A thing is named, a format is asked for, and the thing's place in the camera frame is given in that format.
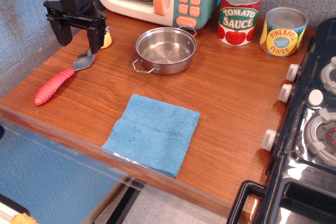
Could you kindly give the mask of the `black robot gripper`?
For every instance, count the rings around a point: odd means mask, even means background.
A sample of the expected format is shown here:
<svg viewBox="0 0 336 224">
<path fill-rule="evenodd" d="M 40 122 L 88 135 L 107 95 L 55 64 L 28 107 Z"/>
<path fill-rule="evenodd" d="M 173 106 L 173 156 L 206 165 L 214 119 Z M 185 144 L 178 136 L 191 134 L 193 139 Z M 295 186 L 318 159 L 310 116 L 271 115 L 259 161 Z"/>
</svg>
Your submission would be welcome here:
<svg viewBox="0 0 336 224">
<path fill-rule="evenodd" d="M 87 29 L 90 51 L 96 54 L 104 45 L 107 33 L 106 15 L 96 7 L 97 0 L 45 1 L 50 18 L 64 20 L 68 24 Z M 60 21 L 49 20 L 51 28 L 62 46 L 72 41 L 71 27 Z"/>
</svg>

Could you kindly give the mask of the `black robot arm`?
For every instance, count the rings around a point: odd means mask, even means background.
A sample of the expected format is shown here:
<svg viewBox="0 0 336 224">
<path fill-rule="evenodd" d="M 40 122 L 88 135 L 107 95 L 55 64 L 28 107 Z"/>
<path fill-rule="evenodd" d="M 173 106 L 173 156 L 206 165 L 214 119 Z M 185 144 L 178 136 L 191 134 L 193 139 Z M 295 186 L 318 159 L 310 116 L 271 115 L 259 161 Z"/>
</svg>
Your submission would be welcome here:
<svg viewBox="0 0 336 224">
<path fill-rule="evenodd" d="M 73 27 L 87 31 L 89 47 L 96 54 L 104 45 L 108 32 L 106 15 L 98 8 L 99 0 L 58 0 L 45 1 L 47 19 L 62 46 L 72 41 Z"/>
</svg>

